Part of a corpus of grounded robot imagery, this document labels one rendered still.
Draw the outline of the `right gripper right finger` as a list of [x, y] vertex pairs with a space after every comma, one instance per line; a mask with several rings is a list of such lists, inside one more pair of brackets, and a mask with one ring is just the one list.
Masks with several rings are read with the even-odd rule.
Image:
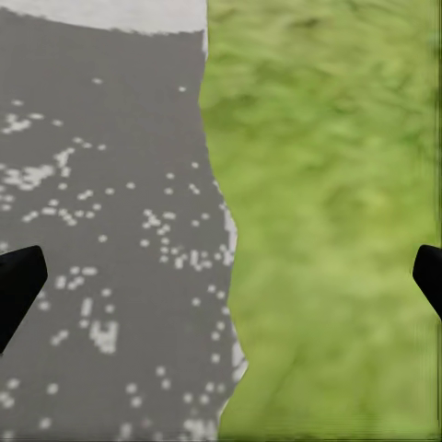
[[442, 249], [421, 245], [414, 262], [413, 278], [442, 319]]

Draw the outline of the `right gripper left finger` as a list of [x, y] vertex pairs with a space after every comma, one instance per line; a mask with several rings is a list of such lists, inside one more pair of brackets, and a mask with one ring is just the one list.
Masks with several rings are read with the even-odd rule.
[[48, 278], [38, 245], [0, 255], [0, 355]]

